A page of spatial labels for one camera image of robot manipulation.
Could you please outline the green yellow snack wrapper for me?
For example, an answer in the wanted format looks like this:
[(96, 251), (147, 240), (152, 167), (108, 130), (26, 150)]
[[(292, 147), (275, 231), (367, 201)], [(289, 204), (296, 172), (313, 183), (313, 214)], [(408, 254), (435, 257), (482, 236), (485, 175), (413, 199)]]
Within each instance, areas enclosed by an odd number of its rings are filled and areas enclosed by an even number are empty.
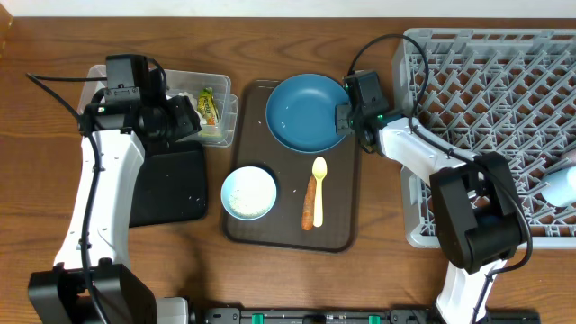
[(197, 111), (206, 121), (207, 125), (215, 126), (220, 122), (220, 116), (213, 99), (213, 89), (211, 87), (206, 87), (200, 92)]

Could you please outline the dark blue plate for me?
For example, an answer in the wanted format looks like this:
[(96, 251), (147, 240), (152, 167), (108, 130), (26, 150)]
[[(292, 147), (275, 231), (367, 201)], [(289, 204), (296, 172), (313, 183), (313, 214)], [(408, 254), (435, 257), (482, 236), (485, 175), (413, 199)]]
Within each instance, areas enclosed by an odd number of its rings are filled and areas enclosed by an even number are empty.
[(293, 151), (330, 150), (344, 137), (337, 134), (336, 108), (349, 102), (340, 83), (318, 74), (282, 81), (267, 99), (265, 119), (274, 138)]

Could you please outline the pale yellow plastic spoon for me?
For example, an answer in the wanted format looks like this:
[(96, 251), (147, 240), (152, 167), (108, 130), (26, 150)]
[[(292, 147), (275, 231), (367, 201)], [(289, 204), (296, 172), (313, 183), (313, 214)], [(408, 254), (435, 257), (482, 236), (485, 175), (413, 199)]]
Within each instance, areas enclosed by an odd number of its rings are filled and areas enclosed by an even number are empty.
[(322, 182), (328, 173), (327, 162), (324, 157), (317, 157), (312, 166), (312, 175), (316, 180), (316, 192), (314, 201), (313, 226), (319, 228), (323, 224), (323, 198)]

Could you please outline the light blue bowl with rice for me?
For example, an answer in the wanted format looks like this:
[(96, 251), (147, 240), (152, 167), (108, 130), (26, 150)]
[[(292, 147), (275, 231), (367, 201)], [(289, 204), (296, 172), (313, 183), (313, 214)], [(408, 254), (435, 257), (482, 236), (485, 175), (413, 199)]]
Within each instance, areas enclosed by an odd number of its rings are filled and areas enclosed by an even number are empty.
[(255, 221), (267, 215), (275, 205), (277, 185), (263, 168), (243, 166), (231, 172), (223, 182), (220, 200), (224, 210), (240, 221)]

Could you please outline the orange carrot stick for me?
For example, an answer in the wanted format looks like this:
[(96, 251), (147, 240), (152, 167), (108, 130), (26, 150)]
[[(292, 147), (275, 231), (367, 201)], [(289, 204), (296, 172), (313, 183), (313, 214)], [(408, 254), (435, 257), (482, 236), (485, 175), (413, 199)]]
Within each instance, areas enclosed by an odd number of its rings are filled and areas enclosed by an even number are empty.
[(307, 185), (307, 191), (302, 207), (301, 228), (303, 230), (312, 230), (313, 228), (315, 193), (316, 179), (312, 175)]

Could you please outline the light blue cup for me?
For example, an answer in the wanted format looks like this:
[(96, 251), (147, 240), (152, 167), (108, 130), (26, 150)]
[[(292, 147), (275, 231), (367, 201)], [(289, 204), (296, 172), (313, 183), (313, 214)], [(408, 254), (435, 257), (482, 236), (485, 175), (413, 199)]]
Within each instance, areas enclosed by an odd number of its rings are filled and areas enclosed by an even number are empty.
[(575, 202), (575, 166), (546, 175), (542, 182), (544, 199), (556, 207), (568, 207)]

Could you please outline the pink white cup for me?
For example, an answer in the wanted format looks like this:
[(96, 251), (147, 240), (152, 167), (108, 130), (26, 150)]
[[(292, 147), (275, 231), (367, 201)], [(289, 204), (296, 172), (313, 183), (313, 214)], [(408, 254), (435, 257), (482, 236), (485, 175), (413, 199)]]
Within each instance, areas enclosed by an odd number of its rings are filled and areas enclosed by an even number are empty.
[(576, 149), (572, 149), (562, 154), (564, 167), (574, 167), (576, 165)]

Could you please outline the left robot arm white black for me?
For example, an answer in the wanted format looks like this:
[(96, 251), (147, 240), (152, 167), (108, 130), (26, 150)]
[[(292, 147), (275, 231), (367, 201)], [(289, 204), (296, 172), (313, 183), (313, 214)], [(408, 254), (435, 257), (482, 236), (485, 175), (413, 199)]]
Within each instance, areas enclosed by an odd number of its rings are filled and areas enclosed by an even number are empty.
[(72, 219), (51, 270), (28, 294), (45, 323), (188, 323), (182, 297), (157, 298), (131, 271), (132, 227), (207, 211), (201, 121), (187, 93), (97, 93), (77, 115), (83, 162)]

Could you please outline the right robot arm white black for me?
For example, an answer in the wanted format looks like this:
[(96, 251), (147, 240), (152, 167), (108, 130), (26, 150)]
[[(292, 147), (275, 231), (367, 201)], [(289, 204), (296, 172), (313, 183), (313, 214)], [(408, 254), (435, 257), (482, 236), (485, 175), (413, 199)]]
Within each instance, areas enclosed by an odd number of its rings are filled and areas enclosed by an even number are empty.
[(456, 148), (417, 120), (345, 103), (337, 134), (404, 165), (429, 187), (436, 237), (449, 261), (436, 309), (445, 323), (478, 323), (496, 275), (511, 270), (518, 247), (532, 243), (507, 160)]

